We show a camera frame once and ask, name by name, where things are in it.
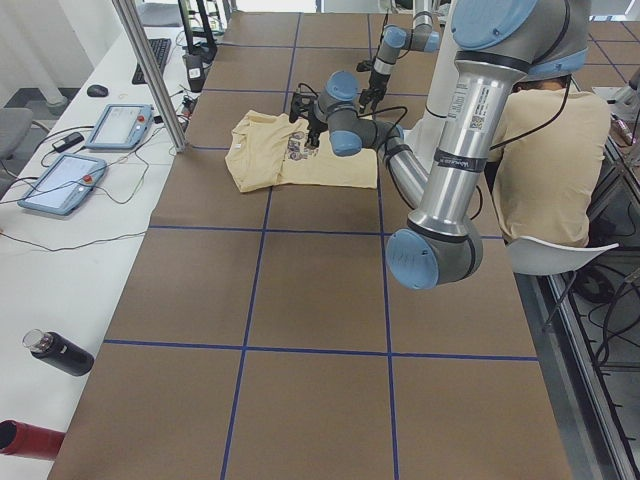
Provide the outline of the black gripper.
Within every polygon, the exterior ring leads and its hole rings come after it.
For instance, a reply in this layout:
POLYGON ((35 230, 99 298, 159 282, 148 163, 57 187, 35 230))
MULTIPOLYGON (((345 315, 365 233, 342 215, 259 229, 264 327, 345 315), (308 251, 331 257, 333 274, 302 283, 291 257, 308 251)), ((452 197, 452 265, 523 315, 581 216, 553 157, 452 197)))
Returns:
POLYGON ((379 103, 383 100, 389 76, 382 74, 376 70, 370 72, 369 83, 366 89, 363 89, 359 98, 359 111, 364 112, 371 103, 371 108, 376 109, 379 103))
POLYGON ((306 149, 318 150, 321 146, 320 135, 328 130, 328 125, 316 114, 316 108, 310 107, 307 112, 308 133, 305 141, 306 149))

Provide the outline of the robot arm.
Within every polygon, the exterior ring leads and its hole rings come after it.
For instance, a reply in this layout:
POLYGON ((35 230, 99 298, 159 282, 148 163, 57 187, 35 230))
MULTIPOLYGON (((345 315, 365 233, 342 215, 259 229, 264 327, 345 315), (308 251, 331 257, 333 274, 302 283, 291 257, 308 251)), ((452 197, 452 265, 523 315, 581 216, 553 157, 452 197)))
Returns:
POLYGON ((513 86, 579 70, 586 59, 587 1, 462 1, 448 26, 458 77, 430 168, 394 123, 364 117, 379 102, 402 51, 436 51, 437 5, 417 1, 411 28, 384 28, 367 89, 347 71, 333 73, 319 93, 296 93, 290 115, 308 120, 309 147, 327 135, 333 152, 373 150, 410 205, 405 228, 388 240, 386 263, 410 289, 431 289, 472 275, 483 247, 467 209, 513 86))
POLYGON ((434 52, 441 42, 436 30, 439 23, 440 1, 413 1, 412 27, 402 28, 388 23, 385 17, 376 54, 370 60, 363 60, 356 67, 357 72, 369 72, 368 87, 359 97, 359 112, 368 106, 375 111, 384 99, 388 82, 401 52, 434 52))

